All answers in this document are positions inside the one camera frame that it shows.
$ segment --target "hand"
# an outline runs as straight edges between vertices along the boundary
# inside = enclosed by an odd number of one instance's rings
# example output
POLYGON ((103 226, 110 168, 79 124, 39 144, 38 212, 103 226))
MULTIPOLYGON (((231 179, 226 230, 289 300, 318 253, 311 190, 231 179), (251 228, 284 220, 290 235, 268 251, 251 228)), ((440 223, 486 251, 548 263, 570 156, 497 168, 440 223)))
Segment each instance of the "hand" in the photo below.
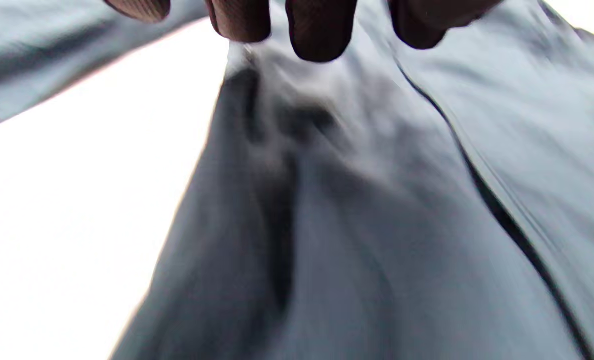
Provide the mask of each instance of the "hand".
MULTIPOLYGON (((170 0, 104 0, 147 23, 163 20, 170 0)), ((212 27, 222 37, 256 43, 270 35, 268 0, 205 0, 212 27)), ((501 0, 388 0, 395 34, 416 49, 436 46, 446 31, 465 27, 501 0)), ((290 41, 311 62, 329 62, 347 47, 357 0, 286 0, 290 41)))

